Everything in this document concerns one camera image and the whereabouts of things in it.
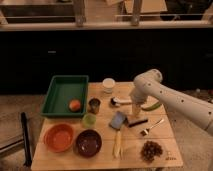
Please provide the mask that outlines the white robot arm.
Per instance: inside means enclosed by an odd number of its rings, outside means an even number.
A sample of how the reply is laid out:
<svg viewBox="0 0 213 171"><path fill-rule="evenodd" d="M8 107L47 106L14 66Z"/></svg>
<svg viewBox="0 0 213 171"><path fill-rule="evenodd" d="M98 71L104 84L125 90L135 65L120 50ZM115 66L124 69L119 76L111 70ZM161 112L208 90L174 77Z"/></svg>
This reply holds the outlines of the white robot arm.
<svg viewBox="0 0 213 171"><path fill-rule="evenodd" d="M152 96L213 136L213 104L166 87L161 84L162 80L162 73L157 69L137 75L130 93L132 103L142 105Z"/></svg>

